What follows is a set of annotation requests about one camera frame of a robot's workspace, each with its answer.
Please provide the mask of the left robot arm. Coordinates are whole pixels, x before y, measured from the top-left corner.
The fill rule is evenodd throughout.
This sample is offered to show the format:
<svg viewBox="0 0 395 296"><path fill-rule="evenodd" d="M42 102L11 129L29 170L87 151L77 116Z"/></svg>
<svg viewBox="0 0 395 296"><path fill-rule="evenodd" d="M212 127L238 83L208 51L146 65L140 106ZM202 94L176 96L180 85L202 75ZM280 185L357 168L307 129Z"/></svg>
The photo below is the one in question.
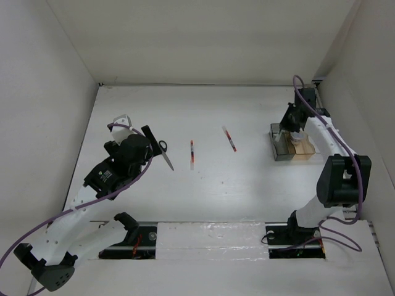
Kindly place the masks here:
<svg viewBox="0 0 395 296"><path fill-rule="evenodd" d="M120 123L108 127L111 133L122 133L119 140L104 144L109 156L89 172L61 216L46 222L42 236L32 243L19 242L13 249L43 289L50 292L64 286L90 256L114 244L140 240L139 223L125 212L116 214L95 232L80 236L96 214L142 177L154 157L167 152L167 143L157 141L148 126L141 131Z"/></svg>

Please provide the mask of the green pen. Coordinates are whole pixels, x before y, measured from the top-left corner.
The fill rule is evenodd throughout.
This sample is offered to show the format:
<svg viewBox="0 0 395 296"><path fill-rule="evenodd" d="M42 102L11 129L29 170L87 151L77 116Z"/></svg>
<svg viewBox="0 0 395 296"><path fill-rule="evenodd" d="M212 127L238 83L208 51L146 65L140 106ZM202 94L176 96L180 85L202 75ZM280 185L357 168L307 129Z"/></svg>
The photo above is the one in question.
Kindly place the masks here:
<svg viewBox="0 0 395 296"><path fill-rule="evenodd" d="M276 134L276 138L275 138L276 142L280 141L282 132L283 132L282 129L279 129L278 133Z"/></svg>

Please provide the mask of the orange pen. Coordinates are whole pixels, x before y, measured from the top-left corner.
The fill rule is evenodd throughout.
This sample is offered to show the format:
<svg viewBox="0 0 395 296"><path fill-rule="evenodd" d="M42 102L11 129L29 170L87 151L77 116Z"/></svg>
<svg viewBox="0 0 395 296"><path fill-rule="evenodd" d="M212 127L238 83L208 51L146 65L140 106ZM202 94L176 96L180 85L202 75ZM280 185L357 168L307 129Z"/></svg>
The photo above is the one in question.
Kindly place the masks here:
<svg viewBox="0 0 395 296"><path fill-rule="evenodd" d="M194 141L190 140L190 168L191 170L194 170L195 164L194 164Z"/></svg>

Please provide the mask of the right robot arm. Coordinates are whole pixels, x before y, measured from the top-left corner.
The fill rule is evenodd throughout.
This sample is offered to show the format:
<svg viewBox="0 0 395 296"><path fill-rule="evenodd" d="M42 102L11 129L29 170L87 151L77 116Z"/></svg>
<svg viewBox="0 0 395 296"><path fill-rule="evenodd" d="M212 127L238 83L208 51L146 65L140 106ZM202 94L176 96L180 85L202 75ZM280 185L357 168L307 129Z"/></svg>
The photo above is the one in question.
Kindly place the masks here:
<svg viewBox="0 0 395 296"><path fill-rule="evenodd" d="M352 150L333 126L329 113L319 109L312 88L295 88L294 102L280 122L280 129L292 133L304 131L311 137L325 161L314 197L287 220L285 236L294 244L312 241L314 232L327 220L353 225L359 217L345 221L334 216L342 208L362 211L367 195L372 161Z"/></svg>

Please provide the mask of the red pen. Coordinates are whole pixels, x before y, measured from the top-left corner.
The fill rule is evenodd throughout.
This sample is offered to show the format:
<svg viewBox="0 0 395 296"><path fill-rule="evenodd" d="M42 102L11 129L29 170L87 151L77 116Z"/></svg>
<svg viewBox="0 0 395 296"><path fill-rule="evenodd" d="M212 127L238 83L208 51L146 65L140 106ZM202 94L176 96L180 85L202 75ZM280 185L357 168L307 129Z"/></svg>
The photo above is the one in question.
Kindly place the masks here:
<svg viewBox="0 0 395 296"><path fill-rule="evenodd" d="M226 137L227 137L227 139L228 139L228 141L230 143L230 146L232 147L233 151L237 152L236 146L235 146L235 144L234 144L234 142L233 142L233 140L232 140L232 138L230 136L230 133L228 132L228 130L226 128L226 126L222 126L222 130L225 133L225 135L226 135Z"/></svg>

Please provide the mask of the black handled scissors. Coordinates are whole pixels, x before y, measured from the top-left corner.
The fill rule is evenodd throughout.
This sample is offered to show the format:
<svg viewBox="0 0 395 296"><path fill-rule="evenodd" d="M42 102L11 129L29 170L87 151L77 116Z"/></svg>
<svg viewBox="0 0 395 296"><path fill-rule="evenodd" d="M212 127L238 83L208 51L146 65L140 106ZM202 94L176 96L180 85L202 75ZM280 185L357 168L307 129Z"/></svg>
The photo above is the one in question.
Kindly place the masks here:
<svg viewBox="0 0 395 296"><path fill-rule="evenodd" d="M165 141L163 141L163 140L160 140L159 142L158 142L158 144L159 144L159 147L160 147L160 149L161 149L161 155L163 156L163 158L164 158L164 160L166 161L166 163L167 163L167 165L170 167L170 169L173 171L174 170L174 167L173 167L173 165L172 165L172 162L170 161L170 159L169 159L169 157L168 157L168 155L167 155L167 150L168 150L168 145L167 145L167 143L165 142Z"/></svg>

